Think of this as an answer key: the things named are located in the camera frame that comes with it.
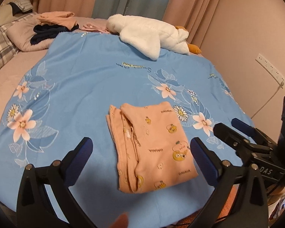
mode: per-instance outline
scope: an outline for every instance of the electrical outlet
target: electrical outlet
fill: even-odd
[[[256,61],[262,65],[269,74],[271,74],[271,76],[278,82],[278,84],[281,84],[283,81],[285,85],[285,77],[265,57],[259,54],[256,58]]]

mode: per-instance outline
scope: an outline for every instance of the finger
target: finger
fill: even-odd
[[[117,218],[114,224],[110,226],[110,228],[127,228],[128,224],[129,224],[128,216],[127,214],[123,213]]]

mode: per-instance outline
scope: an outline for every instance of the stuffed toy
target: stuffed toy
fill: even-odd
[[[187,29],[185,27],[182,27],[182,26],[175,26],[175,28],[176,29],[183,29],[183,30],[187,31]],[[201,49],[196,45],[188,44],[188,48],[189,48],[189,51],[191,53],[194,53],[194,54],[200,54],[201,53]]]
[[[186,42],[189,32],[163,21],[115,14],[108,18],[106,27],[112,33],[119,33],[121,41],[132,45],[152,60],[158,59],[160,48],[190,54]]]

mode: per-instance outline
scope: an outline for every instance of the floral pattern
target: floral pattern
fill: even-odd
[[[179,120],[181,120],[182,122],[186,122],[188,120],[189,116],[187,115],[187,112],[181,106],[175,105],[173,109],[175,110]]]
[[[30,120],[32,114],[32,110],[27,110],[23,116],[21,113],[18,113],[15,116],[15,122],[8,123],[8,127],[15,130],[13,135],[14,142],[17,142],[20,136],[26,141],[30,140],[27,130],[36,126],[36,121]]]
[[[208,79],[210,79],[210,78],[215,78],[216,79],[217,78],[217,76],[215,74],[209,74],[209,76],[210,77],[208,77]]]
[[[184,127],[203,129],[210,138],[207,142],[217,145],[218,149],[224,149],[224,143],[212,136],[214,122],[209,110],[203,105],[197,93],[190,89],[185,89],[184,85],[178,83],[173,74],[169,74],[163,69],[159,69],[154,74],[148,74],[148,79],[152,82],[151,89],[161,94],[163,98],[170,97],[176,105],[173,106],[180,123]]]
[[[176,92],[174,92],[173,90],[171,90],[167,84],[160,84],[161,86],[160,87],[156,87],[158,90],[161,90],[162,91],[162,97],[163,98],[167,98],[168,96],[171,98],[171,99],[174,99],[175,98],[173,97],[173,95],[175,96],[176,95]]]
[[[2,121],[14,130],[13,141],[8,146],[17,156],[14,161],[20,167],[29,164],[27,150],[43,153],[58,136],[58,130],[44,125],[42,120],[49,110],[51,93],[59,87],[43,77],[46,71],[46,63],[41,62],[25,74],[13,95],[17,96],[18,103],[12,98],[7,123]]]
[[[6,121],[11,122],[18,113],[19,113],[19,105],[13,104],[11,108],[8,110]]]
[[[229,87],[227,86],[227,84],[221,78],[219,78],[219,82],[221,84],[221,87],[222,87],[224,93],[226,95],[230,96],[232,99],[234,99],[233,96],[232,96],[232,93],[231,93],[231,91],[229,89]]]
[[[198,115],[194,115],[193,119],[197,121],[197,123],[193,124],[195,129],[203,129],[204,132],[210,136],[210,131],[213,132],[213,128],[210,126],[212,122],[209,119],[206,119],[203,113],[199,113]]]
[[[18,96],[19,98],[22,97],[22,93],[27,93],[29,88],[26,86],[27,82],[24,81],[22,85],[17,86],[16,91],[13,96]]]

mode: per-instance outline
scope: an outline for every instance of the folded pink clothing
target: folded pink clothing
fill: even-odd
[[[110,106],[106,116],[118,153],[119,190],[144,193],[198,174],[181,123],[169,102]]]
[[[54,11],[42,13],[37,19],[40,20],[40,25],[61,25],[71,30],[77,24],[73,16],[73,12]]]
[[[105,27],[98,25],[97,22],[87,22],[85,25],[80,27],[80,29],[88,32],[103,32],[110,34],[110,32]]]

